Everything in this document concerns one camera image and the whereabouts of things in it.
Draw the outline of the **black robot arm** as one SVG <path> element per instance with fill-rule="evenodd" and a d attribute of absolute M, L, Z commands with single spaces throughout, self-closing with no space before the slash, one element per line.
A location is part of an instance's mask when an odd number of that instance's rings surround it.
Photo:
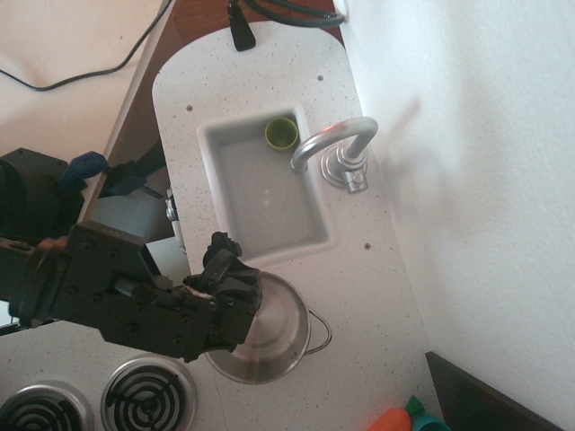
<path fill-rule="evenodd" d="M 1 299 L 15 323 L 2 335 L 68 321 L 104 340 L 186 362 L 245 342 L 261 306 L 260 272 L 216 232 L 204 270 L 180 285 L 161 274 L 144 241 L 95 222 L 31 246 L 1 241 Z"/>

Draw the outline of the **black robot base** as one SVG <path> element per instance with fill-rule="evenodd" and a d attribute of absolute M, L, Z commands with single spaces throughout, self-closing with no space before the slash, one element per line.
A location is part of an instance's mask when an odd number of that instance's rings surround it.
<path fill-rule="evenodd" d="M 19 148 L 1 156 L 1 236 L 36 245 L 68 235 L 84 204 L 78 190 L 62 190 L 68 164 Z"/>

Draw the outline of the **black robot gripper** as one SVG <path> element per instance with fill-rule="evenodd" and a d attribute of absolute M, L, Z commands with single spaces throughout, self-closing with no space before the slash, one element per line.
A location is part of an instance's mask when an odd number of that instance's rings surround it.
<path fill-rule="evenodd" d="M 99 332 L 104 340 L 162 356 L 196 360 L 201 354 L 233 352 L 243 344 L 261 306 L 260 271 L 244 267 L 241 246 L 215 232 L 204 254 L 200 277 L 191 286 L 154 289 L 150 302 L 114 295 Z"/>

